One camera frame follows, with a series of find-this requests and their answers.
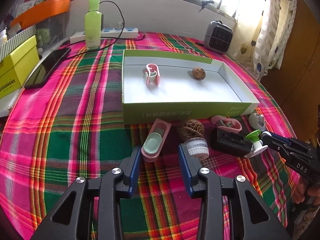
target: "silver screw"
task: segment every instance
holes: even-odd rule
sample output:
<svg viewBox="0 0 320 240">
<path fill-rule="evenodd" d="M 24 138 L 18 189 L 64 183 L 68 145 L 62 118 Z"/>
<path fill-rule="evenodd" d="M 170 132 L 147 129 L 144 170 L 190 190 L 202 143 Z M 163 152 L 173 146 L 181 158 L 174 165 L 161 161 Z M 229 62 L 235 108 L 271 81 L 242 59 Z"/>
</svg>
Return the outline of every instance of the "silver screw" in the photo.
<svg viewBox="0 0 320 240">
<path fill-rule="evenodd" d="M 245 181 L 245 176 L 238 175 L 238 176 L 237 176 L 237 181 L 239 181 L 239 182 L 244 182 L 244 181 Z"/>
<path fill-rule="evenodd" d="M 85 181 L 85 177 L 78 177 L 76 178 L 77 183 L 83 183 Z"/>
<path fill-rule="evenodd" d="M 112 169 L 113 174 L 119 174 L 122 170 L 120 168 L 114 168 Z"/>
<path fill-rule="evenodd" d="M 208 174 L 208 173 L 210 172 L 210 170 L 209 170 L 208 168 L 201 168 L 201 169 L 200 169 L 200 172 L 201 172 L 202 174 Z"/>
</svg>

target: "pink plastic clip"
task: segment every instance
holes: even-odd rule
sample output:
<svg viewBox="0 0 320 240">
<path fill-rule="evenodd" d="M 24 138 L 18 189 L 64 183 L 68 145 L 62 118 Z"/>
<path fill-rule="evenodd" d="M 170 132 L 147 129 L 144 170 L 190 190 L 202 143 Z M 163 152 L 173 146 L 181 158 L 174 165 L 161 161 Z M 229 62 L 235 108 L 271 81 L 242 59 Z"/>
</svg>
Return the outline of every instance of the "pink plastic clip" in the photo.
<svg viewBox="0 0 320 240">
<path fill-rule="evenodd" d="M 148 64 L 147 70 L 145 72 L 145 76 L 147 78 L 146 85 L 149 85 L 149 82 L 154 81 L 154 83 L 158 86 L 160 83 L 160 72 L 159 68 L 156 64 Z"/>
<path fill-rule="evenodd" d="M 216 127 L 228 132 L 238 133 L 242 130 L 241 123 L 233 118 L 226 118 L 221 115 L 215 115 L 211 118 L 211 122 Z"/>
<path fill-rule="evenodd" d="M 162 146 L 164 144 L 164 141 L 167 138 L 167 135 L 169 133 L 170 127 L 171 127 L 171 124 L 166 121 L 163 121 L 161 119 L 155 120 L 155 122 L 153 123 L 151 130 L 148 134 L 148 137 L 147 137 L 146 141 L 144 142 L 143 147 L 141 149 L 143 159 L 146 162 L 151 163 L 151 162 L 154 162 L 158 158 L 158 156 L 161 152 Z M 158 137 L 159 138 L 162 137 L 162 139 L 160 138 L 161 142 L 159 142 L 159 145 L 156 146 L 156 148 L 157 148 L 156 152 L 155 153 L 148 153 L 147 149 L 144 149 L 144 147 L 146 146 L 146 143 L 148 142 L 148 138 L 150 138 L 150 134 L 152 134 L 152 133 L 157 134 Z"/>
</svg>

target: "curtain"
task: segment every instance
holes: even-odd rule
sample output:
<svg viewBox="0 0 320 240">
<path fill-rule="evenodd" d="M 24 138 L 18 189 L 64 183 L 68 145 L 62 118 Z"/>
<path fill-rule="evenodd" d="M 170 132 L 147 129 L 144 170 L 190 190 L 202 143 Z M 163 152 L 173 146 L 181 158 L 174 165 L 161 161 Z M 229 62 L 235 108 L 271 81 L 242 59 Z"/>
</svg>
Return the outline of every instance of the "curtain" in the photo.
<svg viewBox="0 0 320 240">
<path fill-rule="evenodd" d="M 240 0 L 228 53 L 258 81 L 280 69 L 297 0 Z"/>
</svg>

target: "wooden door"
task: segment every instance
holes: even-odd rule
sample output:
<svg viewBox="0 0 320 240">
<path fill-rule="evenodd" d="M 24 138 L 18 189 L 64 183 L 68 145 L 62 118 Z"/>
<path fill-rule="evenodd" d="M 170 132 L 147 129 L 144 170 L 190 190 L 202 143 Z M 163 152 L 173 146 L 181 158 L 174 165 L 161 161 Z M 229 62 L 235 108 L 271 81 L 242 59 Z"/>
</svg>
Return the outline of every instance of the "wooden door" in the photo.
<svg viewBox="0 0 320 240">
<path fill-rule="evenodd" d="M 305 72 L 316 47 L 320 24 L 303 0 L 297 2 L 297 13 L 284 51 L 280 70 L 272 68 L 261 84 L 279 106 L 289 97 Z"/>
<path fill-rule="evenodd" d="M 308 68 L 281 109 L 298 139 L 312 138 L 318 127 L 320 104 L 320 36 Z"/>
</svg>

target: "portable heater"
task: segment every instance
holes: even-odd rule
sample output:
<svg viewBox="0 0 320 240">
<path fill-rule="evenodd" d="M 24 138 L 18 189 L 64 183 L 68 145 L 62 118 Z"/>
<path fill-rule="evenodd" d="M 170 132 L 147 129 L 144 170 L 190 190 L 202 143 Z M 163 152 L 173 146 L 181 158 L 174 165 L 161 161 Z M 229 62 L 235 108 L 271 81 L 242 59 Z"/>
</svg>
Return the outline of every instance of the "portable heater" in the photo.
<svg viewBox="0 0 320 240">
<path fill-rule="evenodd" d="M 225 54 L 230 46 L 233 31 L 221 21 L 209 24 L 204 37 L 204 47 L 219 54 Z"/>
</svg>

